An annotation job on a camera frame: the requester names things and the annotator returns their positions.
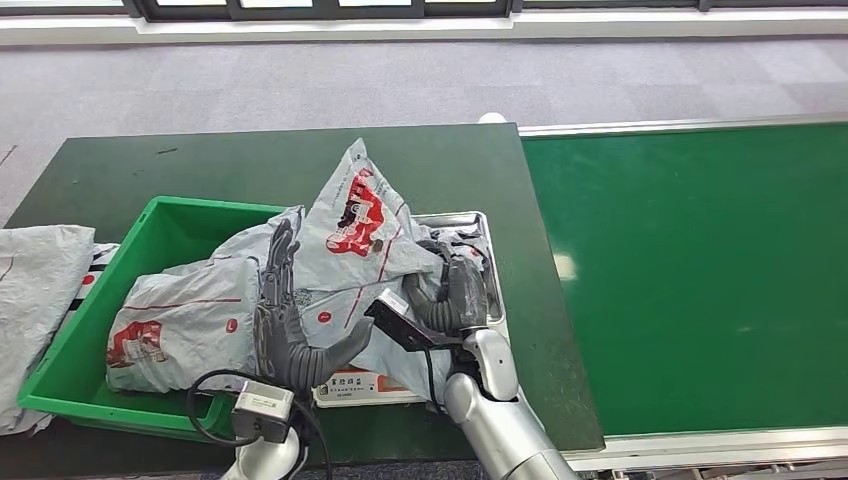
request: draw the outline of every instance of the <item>green crate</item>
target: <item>green crate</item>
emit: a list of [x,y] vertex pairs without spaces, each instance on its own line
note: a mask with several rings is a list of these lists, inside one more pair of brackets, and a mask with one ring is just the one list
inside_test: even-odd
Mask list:
[[[156,197],[139,215],[76,315],[59,332],[18,394],[21,407],[99,428],[201,440],[188,421],[185,394],[121,392],[106,386],[106,340],[140,275],[208,258],[236,232],[265,223],[281,207]],[[229,395],[198,398],[200,423],[229,431]]]

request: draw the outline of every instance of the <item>plastic bag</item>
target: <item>plastic bag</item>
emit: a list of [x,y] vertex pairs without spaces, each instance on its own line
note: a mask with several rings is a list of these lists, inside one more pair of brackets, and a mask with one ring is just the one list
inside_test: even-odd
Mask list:
[[409,207],[358,139],[309,209],[295,258],[297,288],[339,291],[441,268],[415,244]]
[[21,410],[15,397],[79,290],[93,247],[92,228],[0,230],[0,435],[46,426],[46,414]]
[[[404,275],[441,275],[442,259],[415,243],[426,235],[358,139],[324,185],[298,237],[295,296],[310,345],[327,347],[343,338],[386,288],[406,298]],[[440,397],[450,354],[433,352],[432,358]],[[351,363],[430,398],[424,354],[404,351],[378,329]]]
[[[208,260],[139,277],[109,334],[109,386],[167,392],[219,368],[254,373],[253,314],[271,236],[284,219],[299,225],[302,215],[301,206],[287,208],[233,235]],[[240,384],[222,376],[203,387]]]

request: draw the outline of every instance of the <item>folded plastic bag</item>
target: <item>folded plastic bag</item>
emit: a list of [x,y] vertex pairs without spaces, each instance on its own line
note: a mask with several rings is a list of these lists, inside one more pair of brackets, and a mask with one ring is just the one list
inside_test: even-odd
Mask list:
[[0,434],[46,419],[18,408],[15,397],[61,325],[91,264],[93,246],[92,228],[0,230]]
[[[252,258],[215,261],[184,275],[139,277],[109,332],[110,388],[182,390],[204,373],[231,368],[253,373],[253,309],[259,296]],[[204,388],[237,388],[229,377]]]
[[297,288],[339,291],[441,268],[415,244],[403,198],[358,139],[347,149],[303,221],[295,257]]

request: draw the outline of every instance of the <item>printed label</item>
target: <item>printed label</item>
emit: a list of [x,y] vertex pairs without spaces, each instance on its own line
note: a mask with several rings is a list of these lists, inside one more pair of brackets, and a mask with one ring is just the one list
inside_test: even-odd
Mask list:
[[365,183],[365,179],[374,174],[363,168],[353,177],[347,202],[336,224],[336,231],[327,238],[327,250],[333,253],[353,252],[365,257],[372,249],[382,249],[381,241],[374,241],[371,235],[383,224],[383,202]]
[[111,368],[125,368],[140,361],[164,362],[168,359],[159,344],[162,324],[132,322],[112,337],[112,348],[106,350],[106,364]]

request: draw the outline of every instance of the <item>dark green tabletop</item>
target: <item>dark green tabletop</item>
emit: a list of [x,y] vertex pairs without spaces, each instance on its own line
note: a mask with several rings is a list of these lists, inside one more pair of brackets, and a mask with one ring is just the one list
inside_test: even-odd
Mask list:
[[[76,223],[96,227],[97,241],[120,242],[156,195],[308,206],[360,136],[414,213],[487,214],[524,392],[557,448],[601,448],[514,125],[70,139],[7,227]],[[472,457],[461,432],[421,405],[331,409],[320,416],[340,462]]]
[[848,424],[848,124],[523,143],[605,434]]

